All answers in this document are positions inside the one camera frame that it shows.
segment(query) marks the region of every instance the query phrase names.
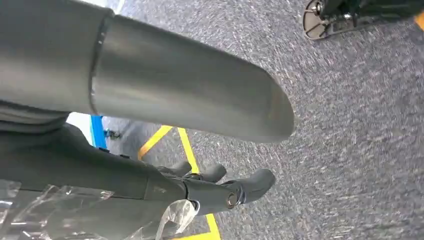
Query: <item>gray metal pipe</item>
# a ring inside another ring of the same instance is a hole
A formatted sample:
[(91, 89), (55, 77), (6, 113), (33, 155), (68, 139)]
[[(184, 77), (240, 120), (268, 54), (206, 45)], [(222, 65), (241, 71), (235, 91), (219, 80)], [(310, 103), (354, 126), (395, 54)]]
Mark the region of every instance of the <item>gray metal pipe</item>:
[(0, 2), (0, 100), (275, 142), (286, 94), (260, 67), (71, 0)]

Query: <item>yellow floor marking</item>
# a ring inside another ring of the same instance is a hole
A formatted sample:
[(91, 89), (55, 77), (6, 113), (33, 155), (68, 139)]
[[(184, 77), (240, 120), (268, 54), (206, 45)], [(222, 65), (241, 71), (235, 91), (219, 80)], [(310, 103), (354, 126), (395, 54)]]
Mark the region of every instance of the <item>yellow floor marking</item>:
[(422, 30), (424, 30), (424, 12), (415, 17), (415, 22)]
[[(191, 165), (191, 172), (198, 173), (199, 167), (196, 163), (196, 158), (193, 153), (192, 146), (190, 145), (189, 136), (187, 135), (187, 131), (184, 128), (178, 128), (178, 133), (181, 138), (182, 146), (184, 148), (185, 154), (187, 155), (187, 160)], [(213, 214), (206, 215), (206, 221), (209, 225), (209, 234), (206, 235), (198, 234), (193, 235), (188, 238), (180, 238), (180, 239), (190, 239), (190, 240), (221, 240), (220, 231), (218, 230), (217, 221), (215, 220), (215, 216)]]
[(138, 160), (141, 160), (142, 157), (163, 138), (173, 127), (162, 125), (159, 130), (147, 142), (138, 150)]

